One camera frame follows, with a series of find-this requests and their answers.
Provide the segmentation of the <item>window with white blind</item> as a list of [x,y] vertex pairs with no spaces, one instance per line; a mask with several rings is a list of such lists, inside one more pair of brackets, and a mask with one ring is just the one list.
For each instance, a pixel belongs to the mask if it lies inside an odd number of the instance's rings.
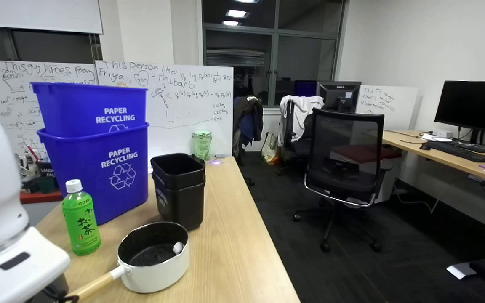
[[102,33],[99,0],[0,0],[0,60],[91,64]]

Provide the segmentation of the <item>window with dark glass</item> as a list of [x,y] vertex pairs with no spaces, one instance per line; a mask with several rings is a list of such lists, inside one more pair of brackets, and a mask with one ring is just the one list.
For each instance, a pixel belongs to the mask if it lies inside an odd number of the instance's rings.
[[233,68],[236,97],[266,107],[296,80],[333,80],[347,0],[202,0],[205,63]]

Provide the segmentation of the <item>black mesh office chair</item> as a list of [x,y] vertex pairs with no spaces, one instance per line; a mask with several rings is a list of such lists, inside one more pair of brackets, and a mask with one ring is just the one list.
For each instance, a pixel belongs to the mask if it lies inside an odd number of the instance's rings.
[[333,226],[343,223],[350,232],[367,238],[376,253],[378,239],[364,226],[366,209],[379,197],[388,167],[383,167],[383,114],[358,114],[325,109],[312,112],[310,152],[304,187],[320,197],[319,207],[298,209],[293,221],[303,213],[329,211],[330,221],[320,248],[331,250],[328,242]]

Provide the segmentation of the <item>shopping bag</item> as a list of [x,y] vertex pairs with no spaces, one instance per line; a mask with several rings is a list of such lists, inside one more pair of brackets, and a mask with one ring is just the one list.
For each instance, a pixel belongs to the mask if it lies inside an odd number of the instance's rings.
[[261,149],[261,159],[267,165],[275,165],[280,160],[278,136],[267,132]]

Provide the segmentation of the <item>office chair with dark jackets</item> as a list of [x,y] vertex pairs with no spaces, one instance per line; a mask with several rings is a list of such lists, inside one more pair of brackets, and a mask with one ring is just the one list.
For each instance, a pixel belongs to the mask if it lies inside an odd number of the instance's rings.
[[239,167],[244,166],[243,146],[261,140],[263,130],[262,101],[253,95],[239,96],[233,99],[232,119],[232,155]]

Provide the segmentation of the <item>large black monitor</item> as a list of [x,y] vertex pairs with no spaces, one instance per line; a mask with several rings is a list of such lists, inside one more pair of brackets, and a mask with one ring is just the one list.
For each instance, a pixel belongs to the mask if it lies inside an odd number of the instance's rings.
[[434,121],[485,132],[485,81],[446,80]]

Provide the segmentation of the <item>monitor with blue screen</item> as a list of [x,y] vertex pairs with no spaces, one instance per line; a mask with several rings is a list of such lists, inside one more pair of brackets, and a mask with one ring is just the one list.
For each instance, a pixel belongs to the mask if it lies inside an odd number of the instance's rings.
[[294,95],[299,97],[318,96],[318,81],[296,80],[294,81]]

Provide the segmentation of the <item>green translucent jar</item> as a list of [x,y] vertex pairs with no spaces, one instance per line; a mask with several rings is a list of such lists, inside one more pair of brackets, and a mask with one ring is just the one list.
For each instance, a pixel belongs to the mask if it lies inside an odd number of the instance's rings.
[[192,133],[192,154],[201,160],[210,159],[212,133],[208,130],[199,130]]

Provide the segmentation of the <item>black keyboard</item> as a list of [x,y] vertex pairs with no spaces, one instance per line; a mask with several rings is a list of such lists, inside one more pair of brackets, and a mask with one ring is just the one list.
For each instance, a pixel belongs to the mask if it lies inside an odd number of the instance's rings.
[[485,155],[463,149],[459,146],[454,146],[452,145],[452,142],[427,141],[425,143],[429,144],[432,149],[439,150],[443,153],[451,154],[455,157],[460,157],[476,163],[485,163]]

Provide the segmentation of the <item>green tea bottle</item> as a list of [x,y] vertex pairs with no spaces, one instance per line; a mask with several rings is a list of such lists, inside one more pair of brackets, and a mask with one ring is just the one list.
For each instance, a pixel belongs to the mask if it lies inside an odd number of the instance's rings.
[[62,201],[62,214],[75,255],[93,253],[101,245],[92,196],[83,191],[80,180],[65,183],[67,196]]

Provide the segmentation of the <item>black waste bin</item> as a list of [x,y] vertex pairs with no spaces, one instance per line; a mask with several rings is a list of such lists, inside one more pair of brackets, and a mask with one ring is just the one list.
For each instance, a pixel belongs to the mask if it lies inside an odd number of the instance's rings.
[[205,162],[185,153],[152,157],[151,177],[156,186],[179,190],[205,182]]
[[152,172],[151,178],[157,208],[164,220],[178,223],[188,231],[200,227],[204,216],[204,171],[179,175]]

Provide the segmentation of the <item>small whiteboard with writing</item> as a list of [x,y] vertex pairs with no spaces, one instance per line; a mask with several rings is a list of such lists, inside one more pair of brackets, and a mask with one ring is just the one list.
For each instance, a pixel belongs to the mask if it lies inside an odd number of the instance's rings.
[[356,113],[383,114],[384,129],[408,130],[415,126],[418,99],[418,88],[362,85]]

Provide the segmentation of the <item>office chair with white garment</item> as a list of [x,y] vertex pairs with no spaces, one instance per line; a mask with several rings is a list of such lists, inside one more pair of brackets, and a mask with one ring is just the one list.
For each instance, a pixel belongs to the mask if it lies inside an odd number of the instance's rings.
[[278,146],[288,158],[283,160],[277,175],[287,173],[296,164],[304,163],[308,159],[311,145],[312,111],[321,109],[324,104],[321,96],[286,95],[281,99]]

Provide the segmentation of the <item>heap of desk clutter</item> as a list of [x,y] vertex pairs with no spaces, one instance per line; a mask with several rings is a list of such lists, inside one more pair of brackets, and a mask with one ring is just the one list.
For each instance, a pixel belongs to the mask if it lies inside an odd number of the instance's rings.
[[22,205],[56,202],[62,199],[54,170],[46,149],[25,141],[19,143],[15,153],[21,177],[20,200]]

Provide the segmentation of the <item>cabinet with red cushion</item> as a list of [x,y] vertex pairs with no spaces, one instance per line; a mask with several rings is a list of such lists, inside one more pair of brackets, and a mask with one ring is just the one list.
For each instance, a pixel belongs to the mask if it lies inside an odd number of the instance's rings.
[[[362,147],[356,146],[340,146],[330,151],[329,157],[333,160],[339,160],[358,165],[359,172],[368,173],[370,175],[375,174],[376,162],[373,160],[373,151],[369,146]],[[387,169],[385,171],[383,182],[379,190],[379,196],[376,198],[375,203],[381,203],[389,200],[393,184],[399,175],[400,165],[402,163],[402,153],[388,144],[385,144],[381,148],[381,169]]]

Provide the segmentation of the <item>small black monitor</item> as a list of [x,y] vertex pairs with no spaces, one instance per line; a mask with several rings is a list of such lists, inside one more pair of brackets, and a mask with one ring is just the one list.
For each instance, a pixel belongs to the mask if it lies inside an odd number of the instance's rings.
[[319,81],[317,92],[323,98],[323,110],[355,113],[360,81]]

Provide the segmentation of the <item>wooden office desk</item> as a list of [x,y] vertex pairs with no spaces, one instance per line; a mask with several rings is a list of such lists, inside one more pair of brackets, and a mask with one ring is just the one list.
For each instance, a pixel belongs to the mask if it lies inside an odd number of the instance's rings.
[[485,180],[485,171],[475,162],[455,157],[439,150],[422,150],[419,148],[420,143],[407,143],[409,140],[414,139],[413,137],[417,136],[419,133],[419,130],[407,130],[401,132],[386,130],[383,133],[383,143]]

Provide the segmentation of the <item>blue recycling bin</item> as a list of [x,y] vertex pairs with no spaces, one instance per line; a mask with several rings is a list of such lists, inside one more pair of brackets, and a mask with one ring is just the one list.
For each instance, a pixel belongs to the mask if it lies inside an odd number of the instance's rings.
[[51,136],[83,137],[146,124],[145,88],[32,82],[32,91]]
[[67,181],[80,180],[93,198],[98,225],[148,199],[148,126],[74,138],[38,130],[62,194]]

